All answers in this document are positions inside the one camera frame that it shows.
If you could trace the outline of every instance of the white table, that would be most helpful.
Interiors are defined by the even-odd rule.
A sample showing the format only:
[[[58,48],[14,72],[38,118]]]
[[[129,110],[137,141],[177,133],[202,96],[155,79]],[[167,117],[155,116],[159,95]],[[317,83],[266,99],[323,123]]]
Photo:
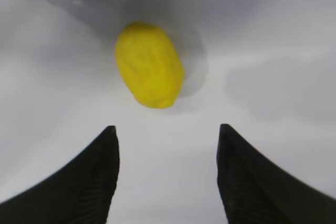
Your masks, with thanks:
[[[143,20],[187,70],[167,110],[137,104],[116,35]],[[121,172],[109,223],[225,223],[219,126],[336,197],[335,0],[0,0],[0,201],[75,157],[107,125]]]

